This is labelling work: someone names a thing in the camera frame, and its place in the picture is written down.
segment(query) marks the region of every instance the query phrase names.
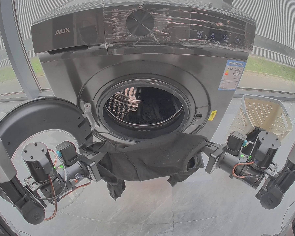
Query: yellow warning sticker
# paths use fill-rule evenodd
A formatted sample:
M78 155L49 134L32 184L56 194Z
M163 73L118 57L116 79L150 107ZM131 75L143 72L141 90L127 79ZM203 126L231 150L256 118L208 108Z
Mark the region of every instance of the yellow warning sticker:
M211 112L211 115L210 115L210 117L209 117L208 120L213 120L214 117L215 117L215 115L216 115L216 110L214 110L214 111Z

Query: rotary knob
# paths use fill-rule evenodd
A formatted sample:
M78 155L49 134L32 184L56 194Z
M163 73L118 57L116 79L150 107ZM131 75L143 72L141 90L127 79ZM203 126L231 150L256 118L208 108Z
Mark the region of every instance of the rotary knob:
M126 26L131 34L145 36L153 30L154 19L145 10L135 10L127 17Z

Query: white laundry basket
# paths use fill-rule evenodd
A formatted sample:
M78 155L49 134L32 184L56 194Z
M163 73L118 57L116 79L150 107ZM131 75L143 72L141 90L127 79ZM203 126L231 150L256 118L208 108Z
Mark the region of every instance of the white laundry basket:
M292 122L281 101L263 96L244 95L227 137L233 131L248 134L255 126L275 133L280 140L292 130Z

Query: gray tile floor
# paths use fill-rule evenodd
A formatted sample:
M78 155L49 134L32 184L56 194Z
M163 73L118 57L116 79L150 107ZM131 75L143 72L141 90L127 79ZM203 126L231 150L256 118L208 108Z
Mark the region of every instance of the gray tile floor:
M16 104L0 104L0 117ZM239 105L240 99L232 100L212 141L224 142L225 132ZM284 106L294 128L282 141L275 156L275 162L280 167L285 163L295 140L295 103L284 102ZM61 142L57 141L58 138L63 137L46 138L46 143L53 145ZM17 167L25 167L20 160L15 160ZM117 201L110 198L103 181L93 183L74 202L61 209L55 219L38 226L24 222L16 209L1 198L0 210L18 230L32 236L260 236L279 233L283 215L295 200L294 183L277 208L265 210L254 197L257 190L239 180L230 179L221 170L208 175L204 169L200 169L175 187L171 187L166 180L126 182L126 190ZM288 220L294 209L295 204L287 211L284 221Z

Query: black cloth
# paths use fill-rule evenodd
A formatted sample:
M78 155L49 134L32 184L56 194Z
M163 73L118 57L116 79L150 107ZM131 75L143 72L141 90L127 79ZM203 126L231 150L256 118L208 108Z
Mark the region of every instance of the black cloth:
M98 163L99 173L110 196L116 200L125 190L126 181L144 181L170 176L174 186L184 181L204 164L201 149L208 144L204 136L173 132L134 145L112 144L109 141L86 142L86 155L107 152Z
M265 129L263 129L263 128L258 128L258 127L255 126L255 129L254 129L252 132L246 134L246 135L247 135L246 140L247 140L247 141L250 141L250 142L255 142L257 136L259 135L259 133L260 133L261 131L265 131ZM242 153L244 153L245 155L250 155L251 152L252 152L252 148L253 148L253 146L254 146L253 144L248 144L246 147L243 147L243 149L242 149Z

